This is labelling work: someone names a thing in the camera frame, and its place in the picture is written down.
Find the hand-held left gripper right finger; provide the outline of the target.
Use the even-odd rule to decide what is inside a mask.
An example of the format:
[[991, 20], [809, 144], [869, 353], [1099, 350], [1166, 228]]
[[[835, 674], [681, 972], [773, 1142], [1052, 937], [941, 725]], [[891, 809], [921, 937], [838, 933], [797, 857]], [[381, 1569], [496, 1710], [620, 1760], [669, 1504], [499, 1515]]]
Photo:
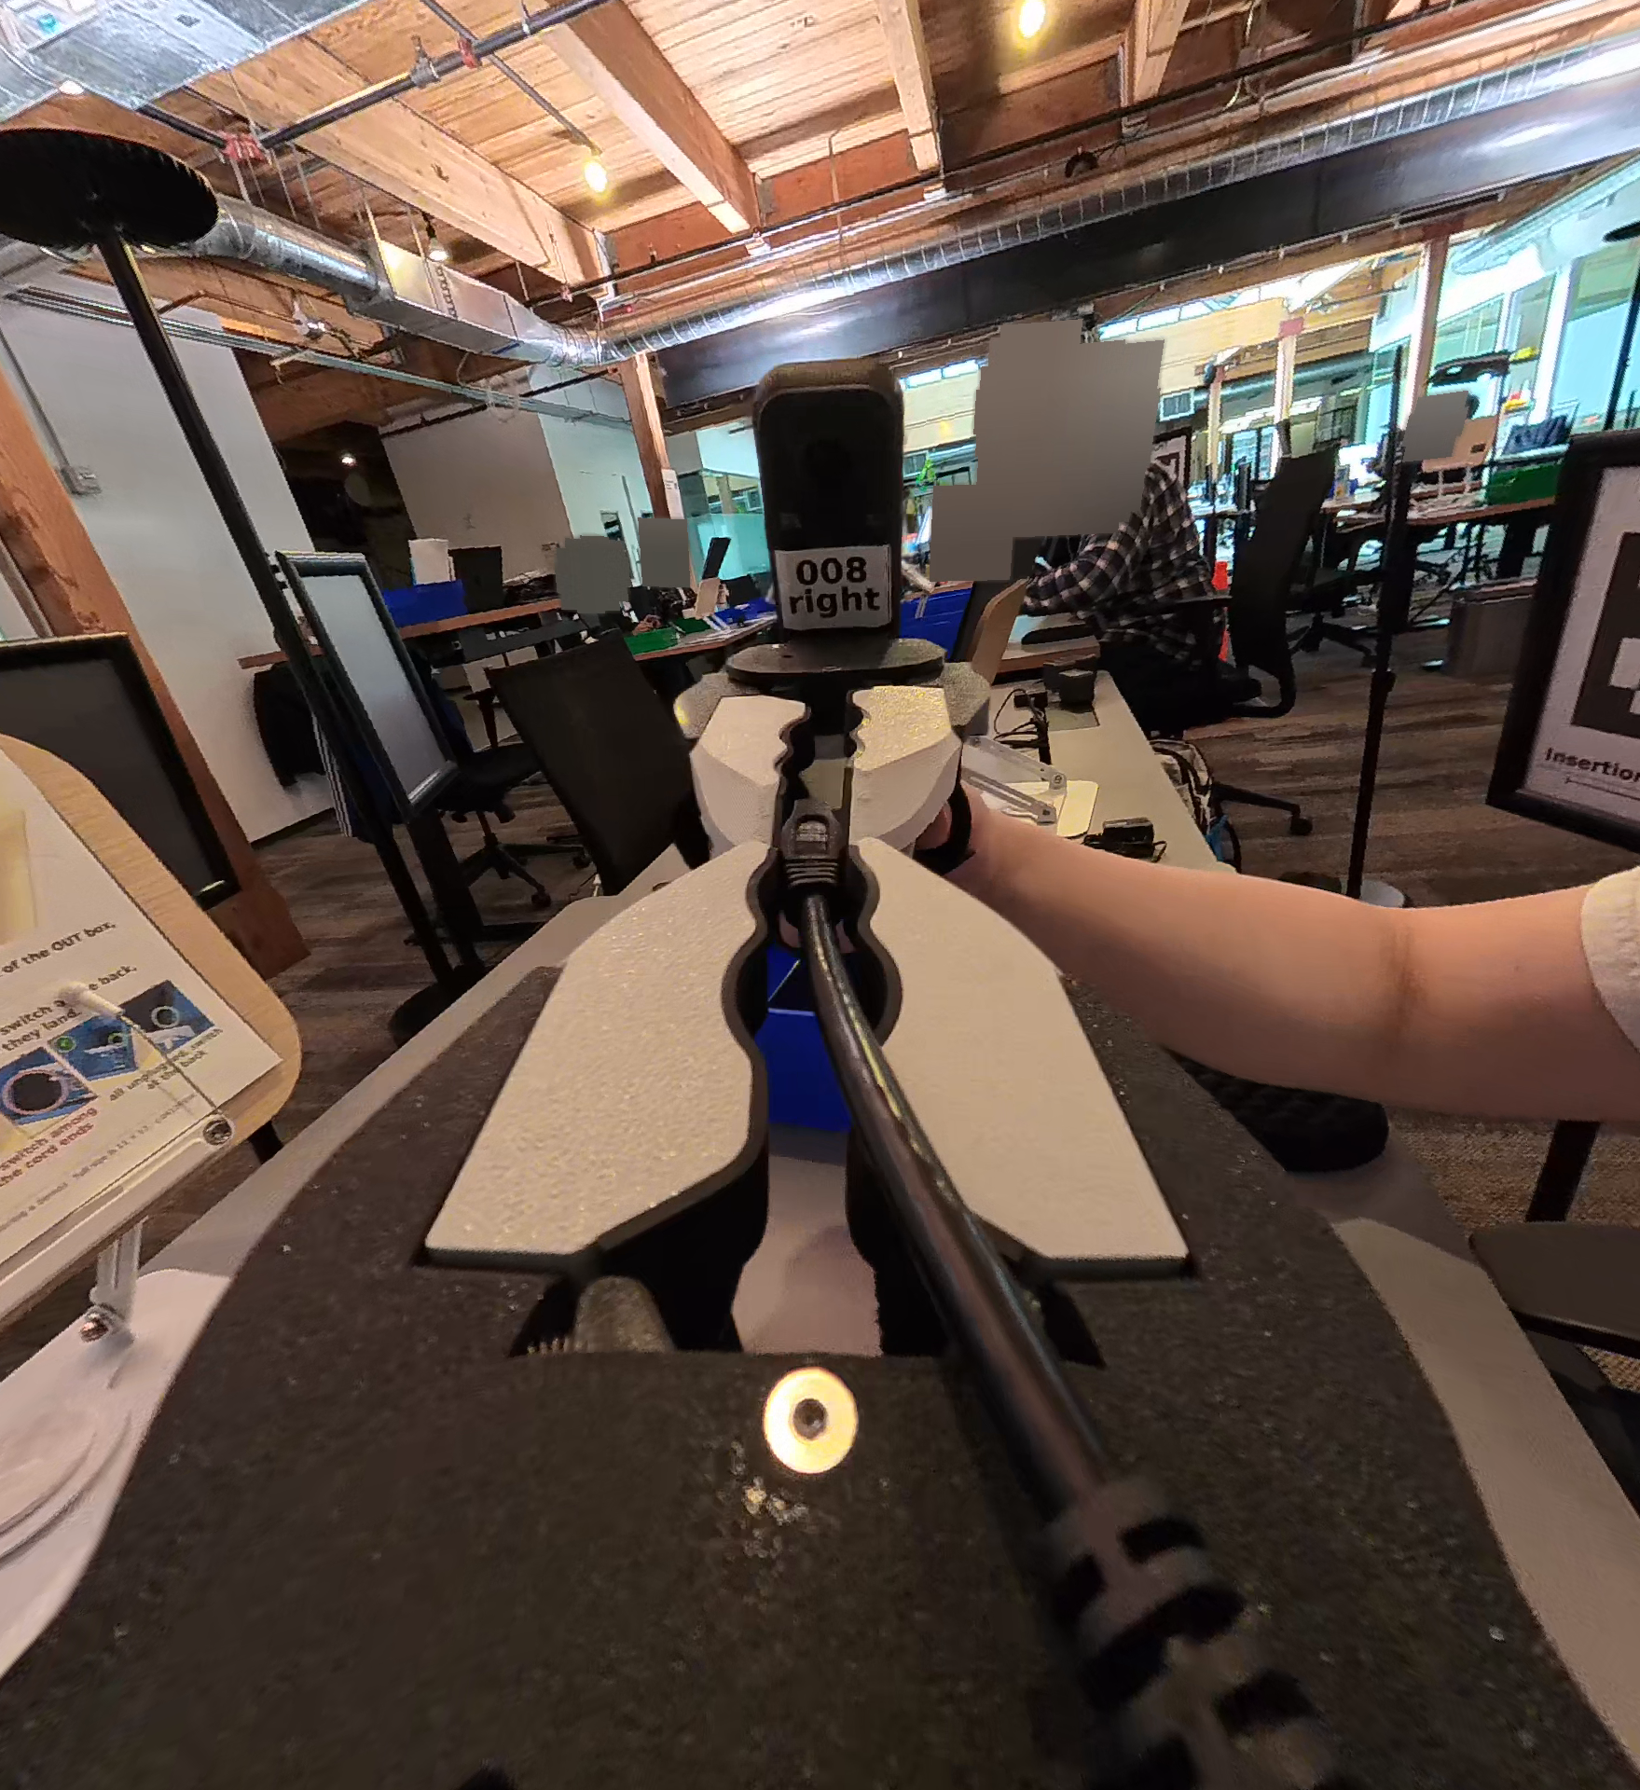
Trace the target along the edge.
[[1046, 954], [886, 842], [855, 861], [881, 1050], [966, 1206], [1046, 1279], [1183, 1273], [1190, 1244]]

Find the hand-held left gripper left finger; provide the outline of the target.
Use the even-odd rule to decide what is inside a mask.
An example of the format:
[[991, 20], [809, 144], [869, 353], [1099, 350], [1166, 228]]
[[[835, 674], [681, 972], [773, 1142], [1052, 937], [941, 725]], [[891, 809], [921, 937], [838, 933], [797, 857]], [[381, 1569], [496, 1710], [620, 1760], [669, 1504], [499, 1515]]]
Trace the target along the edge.
[[561, 966], [429, 1260], [567, 1269], [741, 1179], [766, 1142], [744, 966], [776, 849], [744, 842], [640, 898]]

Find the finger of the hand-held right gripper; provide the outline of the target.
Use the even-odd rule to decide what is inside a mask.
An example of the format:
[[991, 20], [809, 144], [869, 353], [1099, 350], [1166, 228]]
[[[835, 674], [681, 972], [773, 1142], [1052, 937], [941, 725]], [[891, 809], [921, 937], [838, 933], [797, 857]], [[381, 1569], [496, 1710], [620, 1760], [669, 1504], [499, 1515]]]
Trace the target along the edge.
[[959, 785], [961, 738], [941, 685], [853, 693], [850, 842], [911, 849]]
[[713, 705], [689, 754], [712, 855], [741, 845], [777, 845], [787, 741], [807, 719], [807, 702], [780, 694], [725, 694]]

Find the person's right forearm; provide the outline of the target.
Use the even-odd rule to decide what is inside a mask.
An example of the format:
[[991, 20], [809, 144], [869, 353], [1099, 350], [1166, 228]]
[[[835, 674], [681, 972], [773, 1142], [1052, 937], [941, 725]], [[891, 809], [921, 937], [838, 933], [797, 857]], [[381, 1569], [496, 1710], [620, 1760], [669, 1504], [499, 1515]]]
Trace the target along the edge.
[[1640, 1052], [1598, 996], [1585, 889], [1372, 909], [1038, 838], [1008, 917], [1170, 1050], [1237, 1078], [1534, 1120], [1640, 1120]]

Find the person's right hand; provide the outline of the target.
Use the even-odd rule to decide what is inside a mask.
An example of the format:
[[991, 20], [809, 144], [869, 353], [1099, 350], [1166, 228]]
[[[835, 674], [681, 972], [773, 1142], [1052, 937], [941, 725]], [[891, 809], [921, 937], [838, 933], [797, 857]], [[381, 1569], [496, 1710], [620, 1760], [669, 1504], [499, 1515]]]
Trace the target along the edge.
[[1072, 845], [991, 809], [966, 785], [951, 790], [915, 838], [913, 857], [1020, 930], [1038, 930], [1070, 910]]

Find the black textured pad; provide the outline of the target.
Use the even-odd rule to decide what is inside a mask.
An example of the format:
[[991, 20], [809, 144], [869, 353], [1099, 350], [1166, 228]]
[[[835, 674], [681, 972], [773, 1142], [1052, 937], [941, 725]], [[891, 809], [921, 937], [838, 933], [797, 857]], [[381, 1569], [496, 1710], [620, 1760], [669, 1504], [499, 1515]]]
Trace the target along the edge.
[[1174, 1059], [1285, 1172], [1352, 1172], [1377, 1160], [1391, 1142], [1391, 1120], [1379, 1103], [1256, 1084], [1183, 1054]]

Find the black tripod pole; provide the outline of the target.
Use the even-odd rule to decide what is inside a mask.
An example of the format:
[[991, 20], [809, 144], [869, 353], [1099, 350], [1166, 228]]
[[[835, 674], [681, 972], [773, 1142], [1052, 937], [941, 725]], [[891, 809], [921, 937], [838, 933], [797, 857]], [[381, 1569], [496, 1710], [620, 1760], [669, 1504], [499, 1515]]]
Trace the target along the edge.
[[1395, 454], [1388, 469], [1384, 490], [1384, 548], [1379, 562], [1379, 601], [1372, 645], [1368, 714], [1364, 726], [1364, 754], [1357, 766], [1357, 790], [1352, 801], [1349, 849], [1344, 865], [1344, 895], [1373, 909], [1406, 909], [1408, 895], [1395, 885], [1368, 877], [1372, 809], [1379, 785], [1384, 721], [1395, 686], [1395, 640], [1402, 634], [1414, 605], [1417, 545], [1412, 536], [1412, 497], [1420, 461], [1412, 458], [1402, 429], [1392, 432]]

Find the printed instruction poster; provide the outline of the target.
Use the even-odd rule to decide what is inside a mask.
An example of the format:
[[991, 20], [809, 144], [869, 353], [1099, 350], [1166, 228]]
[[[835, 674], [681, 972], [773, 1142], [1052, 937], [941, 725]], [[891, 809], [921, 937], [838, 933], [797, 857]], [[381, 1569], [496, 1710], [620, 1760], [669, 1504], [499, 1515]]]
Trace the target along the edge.
[[0, 746], [0, 1311], [247, 1132], [294, 1064], [169, 873], [150, 905]]

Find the black chair seat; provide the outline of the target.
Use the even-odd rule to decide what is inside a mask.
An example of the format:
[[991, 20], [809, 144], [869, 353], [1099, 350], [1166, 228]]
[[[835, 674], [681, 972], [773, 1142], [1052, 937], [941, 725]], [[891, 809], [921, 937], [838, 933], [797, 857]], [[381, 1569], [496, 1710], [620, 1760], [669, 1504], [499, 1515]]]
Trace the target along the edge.
[[1640, 1361], [1640, 1228], [1518, 1222], [1470, 1245], [1640, 1515], [1640, 1389], [1593, 1361]]

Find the white stand base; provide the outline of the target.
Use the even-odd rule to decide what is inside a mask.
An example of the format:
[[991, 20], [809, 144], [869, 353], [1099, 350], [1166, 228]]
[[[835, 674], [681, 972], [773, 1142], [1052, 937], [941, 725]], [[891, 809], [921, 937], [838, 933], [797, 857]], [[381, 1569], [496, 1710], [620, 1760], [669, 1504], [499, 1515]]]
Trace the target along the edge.
[[186, 1268], [147, 1273], [129, 1332], [69, 1325], [0, 1379], [0, 1680], [66, 1606], [224, 1288]]

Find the framed black-white marker sign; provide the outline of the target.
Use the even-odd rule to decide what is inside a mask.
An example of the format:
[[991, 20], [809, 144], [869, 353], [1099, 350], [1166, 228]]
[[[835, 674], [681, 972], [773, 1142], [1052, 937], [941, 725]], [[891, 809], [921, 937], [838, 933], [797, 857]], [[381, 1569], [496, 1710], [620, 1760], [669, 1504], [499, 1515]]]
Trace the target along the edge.
[[1640, 432], [1565, 452], [1485, 801], [1640, 855]]

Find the wooden pillar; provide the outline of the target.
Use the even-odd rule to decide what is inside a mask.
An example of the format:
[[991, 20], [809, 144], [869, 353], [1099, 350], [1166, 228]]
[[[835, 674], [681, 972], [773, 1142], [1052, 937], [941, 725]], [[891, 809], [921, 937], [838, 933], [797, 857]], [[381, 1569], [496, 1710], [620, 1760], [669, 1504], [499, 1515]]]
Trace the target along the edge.
[[200, 801], [215, 826], [239, 895], [218, 905], [218, 925], [262, 974], [299, 964], [304, 942], [284, 898], [264, 873], [206, 751], [182, 715], [179, 699], [135, 632], [111, 573], [77, 518], [69, 490], [50, 469], [15, 392], [0, 370], [0, 544], [21, 573], [50, 636], [122, 634], [133, 641], [147, 681], [191, 771]]

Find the black pole with round top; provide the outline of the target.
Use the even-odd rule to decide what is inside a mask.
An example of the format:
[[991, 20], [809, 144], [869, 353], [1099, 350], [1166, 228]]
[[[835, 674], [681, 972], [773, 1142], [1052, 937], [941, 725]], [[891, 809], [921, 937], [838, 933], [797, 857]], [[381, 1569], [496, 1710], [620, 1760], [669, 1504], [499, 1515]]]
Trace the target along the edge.
[[272, 618], [276, 646], [322, 726], [351, 814], [359, 818], [412, 925], [432, 982], [401, 1000], [388, 1020], [393, 1038], [407, 1042], [488, 972], [476, 954], [476, 925], [469, 919], [472, 898], [439, 818], [443, 805], [456, 805], [451, 795], [456, 781], [427, 818], [399, 823], [388, 814], [381, 781], [358, 747], [331, 669], [275, 554], [252, 526], [251, 508], [143, 289], [133, 247], [198, 243], [218, 216], [218, 200], [206, 177], [155, 145], [69, 128], [0, 131], [0, 233], [49, 251], [95, 247], [105, 257], [186, 446]]

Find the rectangular metal duct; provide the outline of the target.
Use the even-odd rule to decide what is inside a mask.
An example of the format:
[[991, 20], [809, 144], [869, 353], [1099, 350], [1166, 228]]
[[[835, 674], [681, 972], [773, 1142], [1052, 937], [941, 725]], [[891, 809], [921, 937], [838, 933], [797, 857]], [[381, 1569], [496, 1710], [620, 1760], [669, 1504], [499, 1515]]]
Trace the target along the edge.
[[528, 364], [598, 370], [625, 360], [602, 339], [540, 320], [513, 296], [484, 279], [467, 277], [427, 256], [377, 240], [371, 252], [381, 273], [376, 289], [346, 297], [346, 308], [424, 336], [445, 345]]

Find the silver ventilation duct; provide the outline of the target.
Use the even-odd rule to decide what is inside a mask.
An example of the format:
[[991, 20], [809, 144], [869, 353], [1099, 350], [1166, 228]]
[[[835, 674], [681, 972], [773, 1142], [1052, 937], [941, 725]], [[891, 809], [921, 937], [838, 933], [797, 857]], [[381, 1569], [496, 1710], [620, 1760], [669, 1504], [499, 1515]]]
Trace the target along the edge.
[[1640, 3], [0, 3], [0, 128], [215, 181], [190, 257], [346, 297], [393, 243], [624, 350], [684, 350], [1042, 243], [1068, 292], [1233, 257], [1131, 216], [1281, 181], [1265, 243], [1640, 145]]

